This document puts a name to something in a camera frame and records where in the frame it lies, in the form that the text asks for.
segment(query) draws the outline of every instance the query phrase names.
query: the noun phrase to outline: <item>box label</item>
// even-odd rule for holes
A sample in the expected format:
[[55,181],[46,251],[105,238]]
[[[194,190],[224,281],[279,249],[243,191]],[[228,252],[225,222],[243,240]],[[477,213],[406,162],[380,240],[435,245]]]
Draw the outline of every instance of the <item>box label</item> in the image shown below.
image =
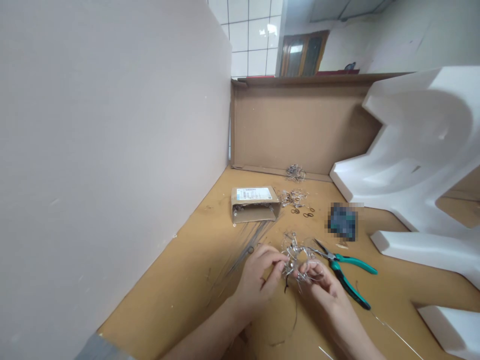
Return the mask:
[[268,187],[242,188],[236,190],[237,200],[272,200]]

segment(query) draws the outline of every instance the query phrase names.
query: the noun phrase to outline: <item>ceiling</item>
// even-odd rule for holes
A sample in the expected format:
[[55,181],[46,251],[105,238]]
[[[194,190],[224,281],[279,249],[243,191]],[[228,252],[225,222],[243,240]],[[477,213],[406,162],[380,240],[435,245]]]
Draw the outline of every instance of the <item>ceiling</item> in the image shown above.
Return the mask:
[[315,0],[310,22],[346,20],[381,13],[392,0]]
[[288,0],[287,25],[379,14],[395,0]]

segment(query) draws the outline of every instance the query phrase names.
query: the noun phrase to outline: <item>pliers jaw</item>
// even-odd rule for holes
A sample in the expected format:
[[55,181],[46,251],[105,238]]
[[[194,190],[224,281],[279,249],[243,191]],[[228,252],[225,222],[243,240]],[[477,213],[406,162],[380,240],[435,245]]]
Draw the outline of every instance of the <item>pliers jaw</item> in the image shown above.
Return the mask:
[[321,255],[323,258],[329,260],[329,261],[336,261],[338,260],[337,257],[335,256],[335,254],[331,253],[325,246],[323,246],[320,241],[318,241],[317,239],[313,239],[315,241],[315,243],[320,247],[320,249],[322,249],[324,251],[323,252],[320,252],[320,251],[317,251],[316,253]]

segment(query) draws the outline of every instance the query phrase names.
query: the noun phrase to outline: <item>cardboard box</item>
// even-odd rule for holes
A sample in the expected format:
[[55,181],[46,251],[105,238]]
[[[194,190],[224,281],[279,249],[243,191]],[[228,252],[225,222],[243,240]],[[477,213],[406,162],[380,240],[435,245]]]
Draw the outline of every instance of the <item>cardboard box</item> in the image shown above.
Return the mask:
[[382,124],[362,107],[370,86],[404,73],[232,80],[232,168],[331,182],[334,163],[365,154]]
[[271,186],[234,187],[231,190],[231,220],[234,224],[276,221],[281,207],[280,199]]

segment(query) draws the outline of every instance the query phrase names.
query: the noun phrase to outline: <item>left hand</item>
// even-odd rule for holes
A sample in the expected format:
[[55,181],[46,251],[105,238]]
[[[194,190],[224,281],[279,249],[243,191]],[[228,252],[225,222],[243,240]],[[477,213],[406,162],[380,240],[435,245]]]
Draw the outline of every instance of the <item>left hand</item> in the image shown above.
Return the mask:
[[[259,245],[245,262],[241,279],[231,297],[238,315],[248,322],[256,318],[270,299],[282,278],[282,270],[288,257],[270,245]],[[274,265],[268,278],[264,272]]]

